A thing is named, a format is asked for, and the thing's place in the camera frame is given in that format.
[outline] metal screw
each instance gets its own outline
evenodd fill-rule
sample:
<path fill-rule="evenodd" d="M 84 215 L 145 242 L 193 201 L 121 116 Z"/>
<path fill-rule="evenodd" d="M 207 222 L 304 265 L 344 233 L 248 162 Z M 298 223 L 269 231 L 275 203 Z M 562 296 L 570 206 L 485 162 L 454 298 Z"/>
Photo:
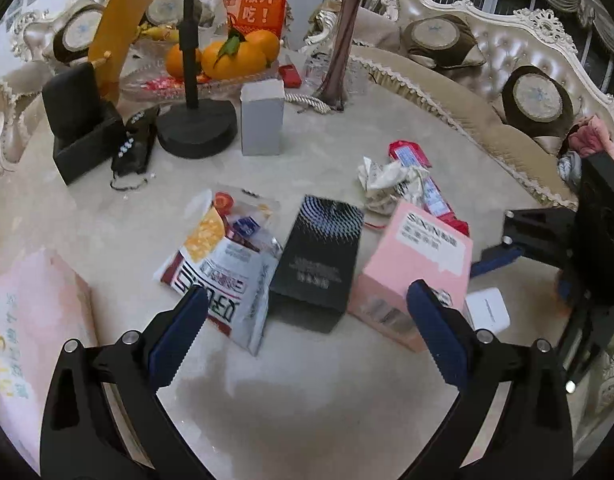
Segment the metal screw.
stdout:
<path fill-rule="evenodd" d="M 551 350 L 551 345 L 549 344 L 549 341 L 547 341 L 546 339 L 538 339 L 538 341 L 536 341 L 536 347 L 543 354 L 546 354 L 549 350 Z"/>
<path fill-rule="evenodd" d="M 494 340 L 494 335 L 489 330 L 484 329 L 478 330 L 476 332 L 476 337 L 478 338 L 478 341 L 484 343 L 485 345 L 488 345 Z"/>
<path fill-rule="evenodd" d="M 69 339 L 63 348 L 67 354 L 71 354 L 72 352 L 76 351 L 76 348 L 78 348 L 78 341 L 75 339 Z"/>
<path fill-rule="evenodd" d="M 140 333 L 135 330 L 129 330 L 129 332 L 122 334 L 122 342 L 126 345 L 133 345 L 138 339 L 140 339 Z"/>

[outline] black phone holder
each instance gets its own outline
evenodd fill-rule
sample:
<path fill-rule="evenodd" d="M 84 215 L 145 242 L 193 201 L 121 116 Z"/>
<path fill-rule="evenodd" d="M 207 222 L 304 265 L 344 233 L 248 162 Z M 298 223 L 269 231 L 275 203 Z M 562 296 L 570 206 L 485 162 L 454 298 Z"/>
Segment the black phone holder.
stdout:
<path fill-rule="evenodd" d="M 71 67 L 42 88 L 55 137 L 53 160 L 69 185 L 113 156 L 125 140 L 122 117 L 100 97 L 91 63 Z"/>
<path fill-rule="evenodd" d="M 185 102 L 174 104 L 167 113 L 158 117 L 158 140 L 172 155 L 205 158 L 229 147 L 238 133 L 238 118 L 230 101 L 198 100 L 198 20 L 194 16 L 194 0 L 184 0 L 183 6 L 183 20 L 178 29 L 183 53 Z"/>

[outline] round black base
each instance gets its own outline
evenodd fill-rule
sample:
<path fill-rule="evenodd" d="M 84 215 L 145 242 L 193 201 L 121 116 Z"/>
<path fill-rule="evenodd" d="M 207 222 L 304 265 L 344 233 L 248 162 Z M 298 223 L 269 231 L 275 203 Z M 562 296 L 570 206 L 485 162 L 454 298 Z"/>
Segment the round black base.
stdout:
<path fill-rule="evenodd" d="M 229 101 L 201 99 L 197 108 L 176 104 L 158 117 L 158 140 L 181 158 L 205 158 L 225 150 L 238 133 L 236 110 Z"/>

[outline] blue gripper pad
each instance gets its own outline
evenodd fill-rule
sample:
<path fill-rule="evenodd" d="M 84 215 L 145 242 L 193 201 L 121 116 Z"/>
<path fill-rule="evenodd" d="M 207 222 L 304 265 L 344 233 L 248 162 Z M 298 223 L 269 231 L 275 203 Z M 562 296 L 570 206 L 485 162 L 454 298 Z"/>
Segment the blue gripper pad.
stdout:
<path fill-rule="evenodd" d="M 518 258 L 522 256 L 522 249 L 520 247 L 506 248 L 504 246 L 490 247 L 482 251 L 480 261 L 471 264 L 470 278 L 475 278 L 491 272 L 492 270 L 499 269 L 500 267 L 512 264 Z"/>
<path fill-rule="evenodd" d="M 558 295 L 562 301 L 567 301 L 571 294 L 571 282 L 566 282 L 562 278 L 558 280 Z"/>
<path fill-rule="evenodd" d="M 169 386 L 209 311 L 207 291 L 194 286 L 175 309 L 175 317 L 148 357 L 149 384 L 157 390 Z"/>
<path fill-rule="evenodd" d="M 443 315 L 442 309 L 450 309 L 442 306 L 424 280 L 409 285 L 407 309 L 436 361 L 444 382 L 462 390 L 468 382 L 469 357 Z"/>

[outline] pink bag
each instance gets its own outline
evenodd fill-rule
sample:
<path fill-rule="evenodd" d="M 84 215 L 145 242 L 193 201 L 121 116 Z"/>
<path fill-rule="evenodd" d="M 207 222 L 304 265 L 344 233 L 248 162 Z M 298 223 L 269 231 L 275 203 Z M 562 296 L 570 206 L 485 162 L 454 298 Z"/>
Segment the pink bag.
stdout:
<path fill-rule="evenodd" d="M 87 283 L 42 249 L 0 276 L 0 425 L 36 472 L 40 425 L 65 341 L 97 346 Z"/>

